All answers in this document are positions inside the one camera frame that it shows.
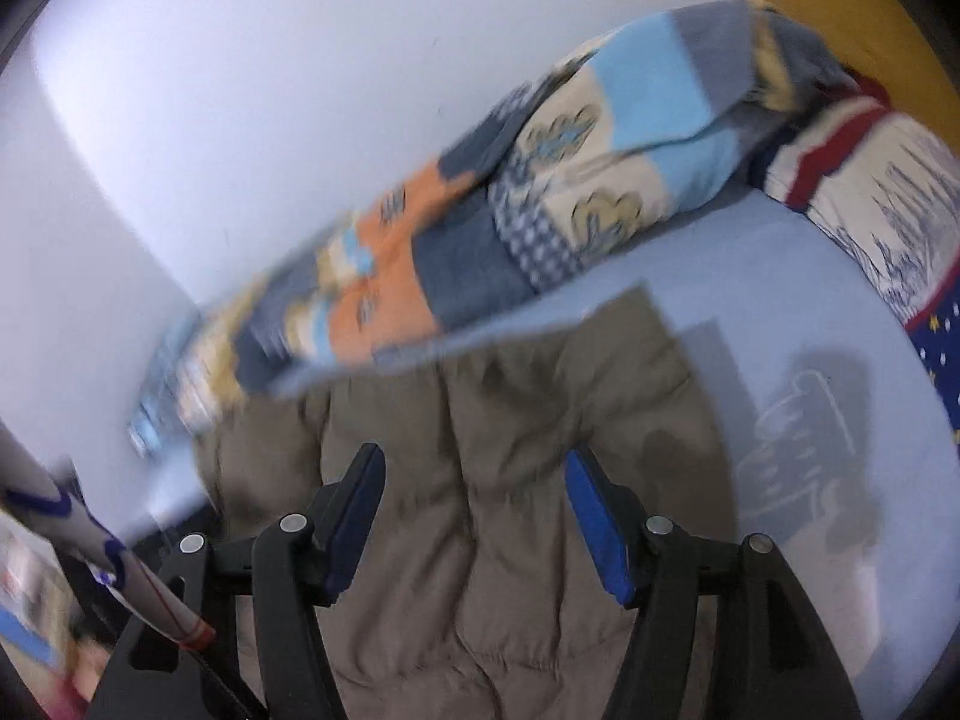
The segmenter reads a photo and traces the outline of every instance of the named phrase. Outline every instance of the pillow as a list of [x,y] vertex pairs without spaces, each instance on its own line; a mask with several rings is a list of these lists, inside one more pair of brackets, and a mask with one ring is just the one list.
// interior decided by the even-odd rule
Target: pillow
[[960,443],[960,160],[923,124],[857,95],[786,127],[748,174],[861,267],[904,324]]

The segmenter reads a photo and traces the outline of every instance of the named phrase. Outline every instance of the blue gripper pad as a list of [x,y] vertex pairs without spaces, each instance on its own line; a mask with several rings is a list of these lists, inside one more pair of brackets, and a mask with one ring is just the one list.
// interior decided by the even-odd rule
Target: blue gripper pad
[[600,581],[617,603],[627,605],[637,595],[628,561],[627,539],[617,528],[613,513],[580,453],[570,450],[565,466],[566,497],[587,541]]

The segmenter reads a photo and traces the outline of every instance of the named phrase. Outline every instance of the light blue fabric patch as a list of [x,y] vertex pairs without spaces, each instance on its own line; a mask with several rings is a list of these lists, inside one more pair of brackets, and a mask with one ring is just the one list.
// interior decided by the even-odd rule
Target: light blue fabric patch
[[316,348],[316,355],[311,358],[311,362],[316,361],[320,365],[333,365],[337,362],[333,346],[330,346],[329,313],[329,304],[325,301],[318,301],[313,308],[313,346]]
[[670,191],[675,213],[706,205],[736,170],[740,141],[726,118],[694,138],[646,152]]
[[341,241],[344,245],[344,255],[356,269],[357,274],[366,276],[373,272],[373,255],[357,239],[357,232],[353,227],[344,230]]
[[627,25],[586,67],[607,97],[611,146],[617,151],[683,140],[713,121],[700,77],[668,13]]

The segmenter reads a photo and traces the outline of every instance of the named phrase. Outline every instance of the blanket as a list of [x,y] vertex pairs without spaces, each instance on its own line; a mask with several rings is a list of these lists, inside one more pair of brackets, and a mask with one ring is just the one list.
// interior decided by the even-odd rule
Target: blanket
[[[566,499],[575,442],[651,514],[736,533],[706,396],[644,293],[568,331],[253,397],[198,439],[200,474],[227,534],[249,536],[302,511],[365,440],[386,490],[352,586],[319,611],[356,720],[602,716],[634,613],[603,590]],[[250,619],[240,632],[250,654]],[[699,642],[690,718],[709,626]]]
[[819,37],[757,1],[595,40],[166,348],[133,437],[149,453],[297,361],[374,362],[525,303],[707,203],[819,87],[850,83]]

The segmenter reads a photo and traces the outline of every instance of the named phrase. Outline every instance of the red stripe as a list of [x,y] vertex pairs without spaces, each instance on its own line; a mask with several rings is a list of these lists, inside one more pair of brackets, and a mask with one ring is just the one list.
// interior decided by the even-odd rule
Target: red stripe
[[858,143],[867,136],[874,124],[888,113],[890,113],[890,110],[882,107],[864,111],[848,122],[844,122],[827,143],[823,143],[819,148],[814,148],[813,151],[808,151],[800,159],[797,178],[794,180],[793,186],[790,187],[790,193],[786,196],[787,207],[794,211],[805,211],[824,176],[829,175],[834,170],[839,170],[839,167],[851,155]]
[[868,98],[873,98],[886,108],[892,107],[893,103],[890,100],[890,93],[880,81],[873,76],[864,76],[864,74],[858,73],[853,68],[844,68],[844,70],[848,76],[851,76],[851,78],[856,81],[861,95],[867,95]]
[[198,619],[197,623],[202,627],[195,634],[191,634],[188,640],[179,642],[181,649],[202,652],[217,640],[217,632],[210,628],[210,625],[202,619]]
[[947,271],[947,276],[940,282],[936,292],[933,293],[933,297],[926,302],[926,305],[923,306],[920,311],[913,314],[909,322],[904,324],[904,330],[912,333],[923,324],[930,314],[933,314],[937,306],[944,299],[944,296],[953,288],[953,285],[957,281],[957,276],[960,276],[960,254],[957,255],[957,258],[953,261],[953,265],[951,265],[950,270]]

